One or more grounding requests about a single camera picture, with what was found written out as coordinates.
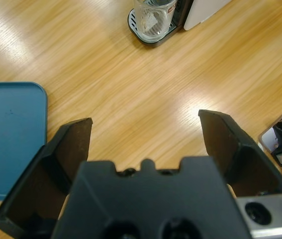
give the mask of clear glass cup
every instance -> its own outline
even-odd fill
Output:
[[[156,42],[168,32],[177,0],[133,0],[137,31],[147,42]]]

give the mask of teal plastic lid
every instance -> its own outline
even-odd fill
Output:
[[[0,82],[0,200],[47,139],[47,94],[34,82]]]

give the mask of wooden table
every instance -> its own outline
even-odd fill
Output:
[[[282,0],[233,0],[155,49],[128,29],[132,5],[0,0],[0,81],[44,87],[48,139],[92,117],[89,160],[170,168],[206,154],[199,109],[232,115],[254,139],[282,113]]]

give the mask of coffee machine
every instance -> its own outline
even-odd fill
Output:
[[[218,12],[231,0],[178,0],[170,28],[166,36],[156,42],[148,42],[143,39],[137,30],[134,9],[128,15],[128,25],[132,33],[145,45],[157,47],[173,36],[181,28],[190,30],[197,24],[205,21]]]

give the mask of screw hole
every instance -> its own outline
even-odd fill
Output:
[[[125,169],[123,172],[117,172],[120,177],[132,177],[136,173],[134,168]]]
[[[201,239],[201,235],[189,220],[174,218],[165,225],[163,239]]]
[[[105,230],[103,239],[140,239],[140,233],[130,222],[115,222]]]
[[[162,175],[165,175],[165,176],[171,176],[171,175],[174,175],[178,172],[178,170],[175,170],[175,169],[160,169],[158,170],[158,172]]]
[[[245,210],[250,219],[260,225],[269,225],[272,221],[270,212],[260,203],[247,203]]]

